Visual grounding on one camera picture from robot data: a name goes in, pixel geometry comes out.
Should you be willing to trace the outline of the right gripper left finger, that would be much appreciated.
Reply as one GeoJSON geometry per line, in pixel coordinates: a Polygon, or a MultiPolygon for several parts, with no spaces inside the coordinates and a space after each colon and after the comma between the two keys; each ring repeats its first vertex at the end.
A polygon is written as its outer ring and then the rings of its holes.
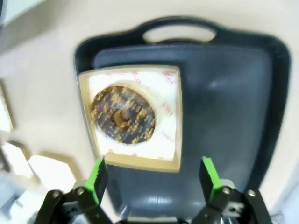
{"type": "Polygon", "coordinates": [[[113,224],[100,207],[108,181],[105,161],[97,160],[84,185],[64,194],[58,189],[48,191],[37,213],[36,224],[72,224],[83,215],[89,224],[113,224]]]}

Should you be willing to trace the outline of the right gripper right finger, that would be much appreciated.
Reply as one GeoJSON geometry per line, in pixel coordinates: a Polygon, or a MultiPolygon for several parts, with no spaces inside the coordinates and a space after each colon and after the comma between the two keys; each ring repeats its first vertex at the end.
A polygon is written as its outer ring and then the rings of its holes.
{"type": "Polygon", "coordinates": [[[271,224],[271,217],[259,190],[240,192],[221,182],[211,158],[202,157],[199,180],[206,202],[192,224],[217,224],[223,218],[239,224],[271,224]]]}

